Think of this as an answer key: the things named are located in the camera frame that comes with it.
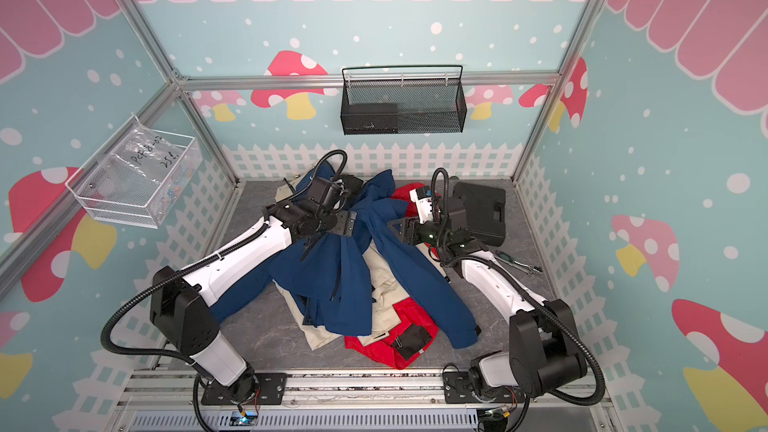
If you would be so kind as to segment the blue jacket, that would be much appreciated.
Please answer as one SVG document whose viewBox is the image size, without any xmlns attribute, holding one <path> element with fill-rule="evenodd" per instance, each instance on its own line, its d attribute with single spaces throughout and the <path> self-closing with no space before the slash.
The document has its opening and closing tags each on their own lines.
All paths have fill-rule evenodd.
<svg viewBox="0 0 768 432">
<path fill-rule="evenodd" d="M 222 321 L 254 300 L 272 281 L 295 297 L 303 297 L 314 324 L 343 336 L 372 331 L 373 287 L 364 260 L 375 247 L 405 289 L 456 349 L 478 340 L 478 326 L 459 295 L 418 248 L 401 243 L 387 224 L 405 216 L 407 205 L 394 198 L 395 179 L 383 170 L 368 180 L 349 210 L 357 218 L 352 236 L 323 236 L 306 252 L 303 242 L 272 255 L 228 289 L 211 310 Z"/>
</svg>

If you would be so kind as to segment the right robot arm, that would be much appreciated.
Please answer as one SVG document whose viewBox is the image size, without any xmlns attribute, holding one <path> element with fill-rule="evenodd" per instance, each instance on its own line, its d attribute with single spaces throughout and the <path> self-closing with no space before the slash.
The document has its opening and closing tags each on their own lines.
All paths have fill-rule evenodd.
<svg viewBox="0 0 768 432">
<path fill-rule="evenodd" d="M 534 266 L 501 258 L 477 238 L 466 224 L 466 209 L 459 199 L 419 187 L 411 191 L 410 200 L 416 216 L 389 224 L 397 238 L 434 248 L 442 267 L 454 269 L 507 320 L 507 351 L 475 359 L 467 372 L 477 399 L 491 401 L 513 391 L 522 400 L 551 394 L 572 405 L 598 404 L 605 396 L 606 380 L 577 333 L 570 307 L 531 291 L 512 273 L 532 272 Z"/>
</svg>

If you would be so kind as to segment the beige jacket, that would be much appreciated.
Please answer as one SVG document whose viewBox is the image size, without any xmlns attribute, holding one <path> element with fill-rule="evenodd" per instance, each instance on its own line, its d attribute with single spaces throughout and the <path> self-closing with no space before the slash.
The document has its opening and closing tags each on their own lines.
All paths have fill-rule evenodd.
<svg viewBox="0 0 768 432">
<path fill-rule="evenodd" d="M 386 338 L 394 337 L 393 329 L 401 323 L 401 318 L 395 311 L 394 305 L 409 297 L 406 290 L 394 277 L 387 261 L 381 256 L 374 241 L 370 242 L 363 258 L 370 272 L 372 284 L 372 334 L 356 336 L 362 346 L 369 346 Z M 311 350 L 328 345 L 339 334 L 329 332 L 324 326 L 303 324 L 303 314 L 298 307 L 298 300 L 289 291 L 274 282 L 277 290 L 284 298 L 293 319 L 304 333 Z"/>
</svg>

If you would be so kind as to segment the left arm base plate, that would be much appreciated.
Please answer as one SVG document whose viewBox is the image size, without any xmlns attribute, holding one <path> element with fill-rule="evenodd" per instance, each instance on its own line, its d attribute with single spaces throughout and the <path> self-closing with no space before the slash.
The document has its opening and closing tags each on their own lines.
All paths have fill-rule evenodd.
<svg viewBox="0 0 768 432">
<path fill-rule="evenodd" d="M 213 405 L 280 405 L 286 391 L 286 373 L 246 371 L 232 385 L 217 381 L 203 388 L 202 404 Z"/>
</svg>

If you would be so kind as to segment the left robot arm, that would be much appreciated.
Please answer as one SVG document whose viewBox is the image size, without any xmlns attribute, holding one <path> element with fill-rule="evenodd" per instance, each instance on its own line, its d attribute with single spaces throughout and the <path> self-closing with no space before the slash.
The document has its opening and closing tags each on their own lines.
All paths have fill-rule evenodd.
<svg viewBox="0 0 768 432">
<path fill-rule="evenodd" d="M 175 358 L 190 365 L 220 399 L 237 405 L 253 399 L 259 391 L 256 373 L 222 334 L 213 306 L 263 262 L 286 259 L 292 250 L 305 261 L 323 239 L 351 236 L 356 215 L 346 203 L 362 185 L 362 180 L 340 172 L 329 179 L 312 174 L 303 189 L 264 208 L 262 218 L 227 245 L 180 270 L 159 270 L 151 286 L 107 320 L 102 347 L 118 355 Z M 172 349 L 126 347 L 113 341 L 118 323 L 144 300 L 150 302 L 152 324 Z"/>
</svg>

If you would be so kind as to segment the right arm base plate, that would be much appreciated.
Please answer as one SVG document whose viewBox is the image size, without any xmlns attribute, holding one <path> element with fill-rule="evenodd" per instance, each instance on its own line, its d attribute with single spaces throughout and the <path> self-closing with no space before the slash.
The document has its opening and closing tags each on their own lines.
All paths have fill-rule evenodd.
<svg viewBox="0 0 768 432">
<path fill-rule="evenodd" d="M 448 404 L 512 404 L 522 398 L 511 387 L 491 386 L 474 369 L 442 373 L 444 399 Z"/>
</svg>

